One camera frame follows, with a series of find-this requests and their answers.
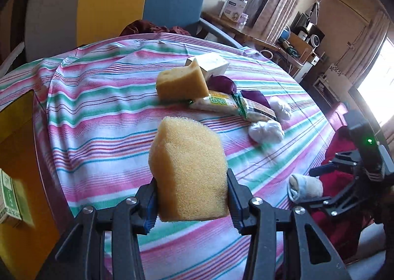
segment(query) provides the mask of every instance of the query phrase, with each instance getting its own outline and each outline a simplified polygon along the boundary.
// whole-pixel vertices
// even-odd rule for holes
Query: bed
[[[293,116],[281,123],[281,144],[253,142],[250,123],[241,117],[159,103],[157,74],[206,52],[229,60],[226,76],[238,89],[258,89],[289,103]],[[87,204],[114,206],[150,182],[149,147],[165,116],[192,118],[216,131],[238,181],[280,208],[290,206],[287,177],[319,165],[334,135],[309,95],[257,51],[183,35],[123,36],[25,64],[0,79],[0,110],[31,89],[47,110],[54,163],[74,215]],[[249,237],[238,234],[229,216],[206,222],[158,220],[139,245],[147,279],[241,279]],[[109,268],[110,246],[108,234]],[[278,233],[278,265],[282,251]]]

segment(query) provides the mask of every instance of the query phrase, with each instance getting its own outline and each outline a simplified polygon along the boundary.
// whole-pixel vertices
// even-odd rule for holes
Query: round speaker
[[[320,44],[319,37],[316,34],[312,35],[310,43],[314,48],[318,47]]]

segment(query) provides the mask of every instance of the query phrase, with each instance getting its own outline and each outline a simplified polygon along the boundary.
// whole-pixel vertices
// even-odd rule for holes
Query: window
[[[358,87],[379,125],[394,115],[394,45],[387,39],[371,71]]]

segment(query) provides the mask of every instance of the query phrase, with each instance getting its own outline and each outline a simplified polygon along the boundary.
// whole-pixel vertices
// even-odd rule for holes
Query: metal screw
[[[251,202],[252,202],[254,205],[260,205],[260,204],[263,203],[263,199],[260,198],[260,197],[254,197],[254,198],[251,200]]]
[[[93,212],[93,207],[91,205],[88,205],[87,207],[84,207],[82,209],[82,212],[85,214],[91,214]]]
[[[129,205],[136,204],[137,202],[138,202],[138,200],[137,200],[136,197],[128,197],[128,198],[126,199],[126,203],[129,204]]]
[[[295,211],[297,214],[304,214],[304,213],[305,213],[305,209],[304,209],[303,207],[300,207],[300,206],[295,207],[295,208],[294,208],[294,211]]]

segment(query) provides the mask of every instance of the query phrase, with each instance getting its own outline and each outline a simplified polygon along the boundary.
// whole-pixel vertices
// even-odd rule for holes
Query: red cloth
[[[175,33],[191,36],[190,33],[184,30],[182,27],[174,26],[168,29],[165,26],[157,26],[143,19],[138,19],[133,23],[127,25],[119,36],[145,33]]]
[[[328,164],[336,152],[352,151],[356,147],[350,140],[347,126],[339,128],[332,139],[322,165]],[[335,196],[344,189],[353,179],[353,175],[334,171],[320,177],[323,184],[323,197]],[[364,227],[364,215],[360,211],[353,211],[343,218],[331,219],[322,211],[312,213],[312,218],[330,239],[343,260],[354,256],[359,244],[360,233]]]

